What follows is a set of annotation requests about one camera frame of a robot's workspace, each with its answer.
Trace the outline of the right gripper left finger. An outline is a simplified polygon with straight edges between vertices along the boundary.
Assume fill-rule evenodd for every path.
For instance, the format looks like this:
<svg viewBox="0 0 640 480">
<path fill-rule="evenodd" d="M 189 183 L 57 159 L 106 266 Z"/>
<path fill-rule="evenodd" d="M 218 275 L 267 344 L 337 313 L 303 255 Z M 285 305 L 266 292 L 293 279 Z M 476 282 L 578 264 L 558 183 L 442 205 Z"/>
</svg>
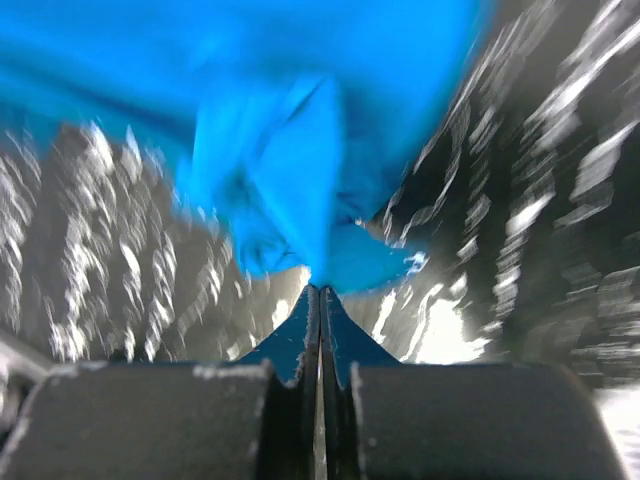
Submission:
<svg viewBox="0 0 640 480">
<path fill-rule="evenodd" d="M 257 455 L 258 479 L 312 479 L 320 340 L 320 296 L 304 287 L 288 318 L 240 365 L 272 369 Z"/>
</svg>

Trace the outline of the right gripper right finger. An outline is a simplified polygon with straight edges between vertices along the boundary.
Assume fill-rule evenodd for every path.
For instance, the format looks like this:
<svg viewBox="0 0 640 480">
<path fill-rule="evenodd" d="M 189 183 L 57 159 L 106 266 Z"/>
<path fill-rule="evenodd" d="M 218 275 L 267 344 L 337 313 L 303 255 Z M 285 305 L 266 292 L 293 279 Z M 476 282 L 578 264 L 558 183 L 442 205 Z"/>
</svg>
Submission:
<svg viewBox="0 0 640 480">
<path fill-rule="evenodd" d="M 392 445 L 403 407 L 400 363 L 359 327 L 330 288 L 320 292 L 325 439 L 330 479 L 401 479 Z M 384 433 L 383 424 L 391 423 Z"/>
</svg>

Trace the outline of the blue t shirt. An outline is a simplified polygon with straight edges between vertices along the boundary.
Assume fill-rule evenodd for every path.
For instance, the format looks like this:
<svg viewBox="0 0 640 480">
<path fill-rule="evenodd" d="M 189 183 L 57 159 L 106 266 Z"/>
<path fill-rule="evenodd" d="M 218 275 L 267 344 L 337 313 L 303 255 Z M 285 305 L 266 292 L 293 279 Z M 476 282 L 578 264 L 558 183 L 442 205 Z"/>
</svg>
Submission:
<svg viewBox="0 0 640 480">
<path fill-rule="evenodd" d="M 492 1 L 5 1 L 1 122 L 160 150 L 255 277 L 377 289 L 419 249 L 366 224 L 437 132 Z"/>
</svg>

